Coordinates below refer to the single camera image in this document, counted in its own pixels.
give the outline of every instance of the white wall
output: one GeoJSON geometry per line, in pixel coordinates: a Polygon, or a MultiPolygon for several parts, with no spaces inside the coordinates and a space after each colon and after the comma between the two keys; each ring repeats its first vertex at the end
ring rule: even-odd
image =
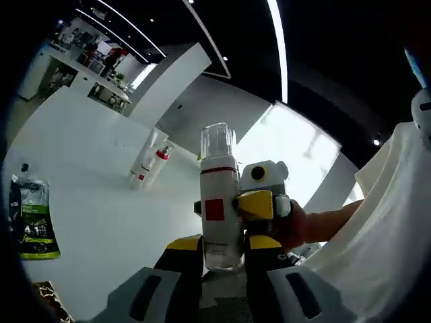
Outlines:
{"type": "Polygon", "coordinates": [[[132,104],[124,115],[153,128],[172,103],[209,65],[211,60],[199,43],[170,53],[130,95],[132,104]]]}
{"type": "Polygon", "coordinates": [[[271,104],[227,83],[198,76],[159,121],[170,140],[198,154],[203,127],[227,122],[240,141],[271,104]]]}
{"type": "Polygon", "coordinates": [[[140,63],[132,54],[126,57],[115,67],[117,73],[125,75],[125,82],[131,83],[147,67],[147,64],[140,63]]]}

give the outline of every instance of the ceiling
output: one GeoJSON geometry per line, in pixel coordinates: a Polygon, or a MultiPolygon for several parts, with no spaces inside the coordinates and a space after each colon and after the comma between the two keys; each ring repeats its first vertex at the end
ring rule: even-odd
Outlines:
{"type": "MultiPolygon", "coordinates": [[[[104,1],[165,55],[176,45],[200,42],[212,61],[207,75],[270,102],[281,100],[277,39],[267,1],[104,1]]],[[[377,150],[372,140],[378,132],[385,139],[398,122],[411,120],[410,102],[420,89],[392,30],[391,8],[383,0],[277,2],[288,57],[288,104],[335,137],[358,167],[364,165],[377,150]]],[[[164,58],[101,2],[81,0],[76,7],[93,17],[92,8],[105,13],[104,20],[96,19],[147,61],[164,58]]]]}

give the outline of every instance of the bottle lid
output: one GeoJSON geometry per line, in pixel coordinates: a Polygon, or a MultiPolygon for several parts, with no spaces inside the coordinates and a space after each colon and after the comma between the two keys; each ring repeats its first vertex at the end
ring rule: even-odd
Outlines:
{"type": "Polygon", "coordinates": [[[201,158],[232,156],[232,147],[236,144],[233,129],[224,123],[205,127],[201,133],[201,158]]]}
{"type": "Polygon", "coordinates": [[[168,159],[173,150],[173,146],[165,145],[163,149],[157,150],[156,155],[162,159],[168,159]]]}

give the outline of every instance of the red and white bottle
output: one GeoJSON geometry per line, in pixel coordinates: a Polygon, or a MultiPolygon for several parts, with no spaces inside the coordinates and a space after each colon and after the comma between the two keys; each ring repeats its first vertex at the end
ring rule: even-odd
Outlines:
{"type": "Polygon", "coordinates": [[[158,137],[158,131],[156,128],[153,128],[130,169],[132,178],[134,178],[135,177],[134,175],[138,174],[141,171],[142,163],[144,162],[146,157],[152,154],[151,148],[155,145],[157,137],[158,137]]]}
{"type": "Polygon", "coordinates": [[[165,145],[162,149],[157,150],[154,156],[154,163],[152,164],[151,171],[143,182],[144,190],[153,184],[153,181],[160,173],[160,170],[162,170],[163,166],[168,161],[172,150],[174,150],[174,147],[169,144],[165,145]]]}
{"type": "Polygon", "coordinates": [[[233,270],[242,266],[244,232],[232,201],[240,194],[238,164],[232,155],[235,134],[226,123],[201,133],[201,205],[205,266],[233,270]]]}
{"type": "Polygon", "coordinates": [[[135,168],[136,173],[131,179],[131,188],[133,190],[140,190],[142,188],[143,183],[145,182],[152,170],[154,162],[154,155],[150,154],[143,159],[139,168],[135,168]]]}

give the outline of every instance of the red label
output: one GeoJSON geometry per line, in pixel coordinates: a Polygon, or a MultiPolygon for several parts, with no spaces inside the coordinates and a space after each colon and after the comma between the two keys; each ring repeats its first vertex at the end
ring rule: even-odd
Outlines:
{"type": "Polygon", "coordinates": [[[223,200],[206,200],[205,216],[207,221],[224,221],[223,200]]]}

